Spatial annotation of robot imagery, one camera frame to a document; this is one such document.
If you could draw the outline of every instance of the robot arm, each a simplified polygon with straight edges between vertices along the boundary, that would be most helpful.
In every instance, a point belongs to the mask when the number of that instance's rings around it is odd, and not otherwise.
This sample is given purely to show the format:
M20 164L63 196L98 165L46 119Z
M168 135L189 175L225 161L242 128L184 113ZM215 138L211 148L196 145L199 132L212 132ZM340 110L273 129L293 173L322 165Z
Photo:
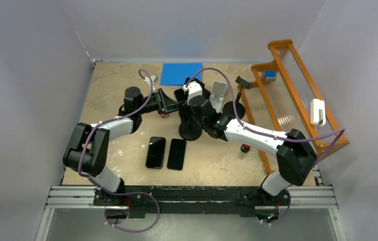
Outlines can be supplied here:
M146 97L137 87L130 87L125 90L124 104L119 108L119 114L115 122L104 124L99 127L91 138L91 147L87 147L87 152L82 159L82 173L88 174L96 183L112 192L117 192L123 187L123 180L106 166L108 143L121 136L137 131L142 123L142 114L157 111L159 114L172 113L178 110L177 103L165 95L159 88L152 93L152 98L146 106L127 118L121 118L126 114L138 109L146 101ZM89 133L97 125L78 123L69 140L63 164L74 171L78 171L79 160L82 149Z
M236 119L217 113L211 102L202 95L192 97L189 106L196 122L211 137L247 144L276 157L279 169L266 177L258 189L259 193L273 197L291 185L301 186L313 168L317 155L308 143L291 143L254 134L246 130ZM305 139L296 129L285 133L242 123L250 129L275 137Z

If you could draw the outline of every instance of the black smartphone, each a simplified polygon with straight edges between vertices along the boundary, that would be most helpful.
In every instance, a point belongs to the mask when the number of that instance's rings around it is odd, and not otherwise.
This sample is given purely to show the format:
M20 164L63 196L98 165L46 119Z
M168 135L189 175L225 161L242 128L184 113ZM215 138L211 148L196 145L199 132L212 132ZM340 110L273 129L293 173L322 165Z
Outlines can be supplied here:
M164 137L150 138L148 156L146 158L147 168L162 168L165 153L165 141Z
M186 140L172 139L170 146L170 154L168 155L167 168L173 170L182 170L185 152Z

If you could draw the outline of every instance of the tabletop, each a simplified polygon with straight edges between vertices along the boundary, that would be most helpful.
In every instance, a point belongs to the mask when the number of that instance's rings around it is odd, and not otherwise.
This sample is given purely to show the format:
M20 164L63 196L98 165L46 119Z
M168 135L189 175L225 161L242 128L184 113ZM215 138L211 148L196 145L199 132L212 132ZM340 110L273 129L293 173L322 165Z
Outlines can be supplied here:
M204 67L215 67L223 71L237 93L238 76L252 82L255 80L250 64L204 64ZM97 63L91 79L80 122L92 124L110 119L117 115L123 104L124 91L130 86L137 86L144 96L149 93L149 85L138 75L138 69L144 68L151 75L161 75L162 64L142 63ZM202 82L211 91L214 81L225 82L215 71L206 70ZM174 99L174 90L178 86L162 86L160 80L155 88L162 88ZM274 130L266 104L258 89L245 91L256 125ZM226 90L223 105L231 100L229 88ZM195 141L187 142L183 170L170 170L166 167L170 142L173 138L180 139L178 113L171 113L161 118L152 112L142 115L143 122L139 129L131 134L115 139L109 143L106 165L126 185L193 185L193 186L259 186L266 177L261 157L251 148L250 152L240 151L241 143L226 142L210 137L203 132ZM145 167L147 147L150 137L165 137L166 148L164 164L161 169ZM272 170L276 170L277 162L268 156ZM64 185L90 184L85 178L67 168L63 178ZM316 186L312 173L304 186Z

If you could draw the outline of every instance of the black round base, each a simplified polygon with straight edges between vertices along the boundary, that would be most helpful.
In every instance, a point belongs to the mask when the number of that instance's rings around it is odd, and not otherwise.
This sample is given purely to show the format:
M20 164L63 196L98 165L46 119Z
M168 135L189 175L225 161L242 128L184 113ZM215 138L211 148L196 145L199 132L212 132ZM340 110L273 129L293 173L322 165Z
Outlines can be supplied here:
M178 134L186 141L197 140L202 134L202 128L196 123L181 123Z
M244 144L242 144L242 146L240 146L240 150L243 153L248 153L251 150L251 147L246 147Z
M236 102L236 112L237 116L242 119L245 115L245 107L239 102ZM228 115L230 118L235 118L234 111L233 111L233 103L232 101L227 102L223 106L223 113Z

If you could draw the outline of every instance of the dish rack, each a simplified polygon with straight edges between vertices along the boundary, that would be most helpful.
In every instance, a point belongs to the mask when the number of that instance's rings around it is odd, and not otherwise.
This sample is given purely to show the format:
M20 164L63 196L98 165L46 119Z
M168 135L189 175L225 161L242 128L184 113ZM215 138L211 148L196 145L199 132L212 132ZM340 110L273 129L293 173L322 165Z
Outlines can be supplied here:
M259 88L276 130L289 132L291 129L298 129L306 135L306 138L313 138L338 129L337 121L301 60L292 40L272 41L268 44L268 47L274 60L251 67L256 79L251 88ZM268 70L275 72L275 81L266 81L265 76ZM249 122L255 125L244 89L242 89L241 93ZM314 98L325 101L327 120L323 127L310 124L310 102ZM321 155L334 138L335 136L330 136L316 140L311 142L311 145L317 154ZM327 156L346 145L348 145L348 140L342 135ZM272 173L266 154L262 151L259 151L259 153L264 162L266 172L268 174Z

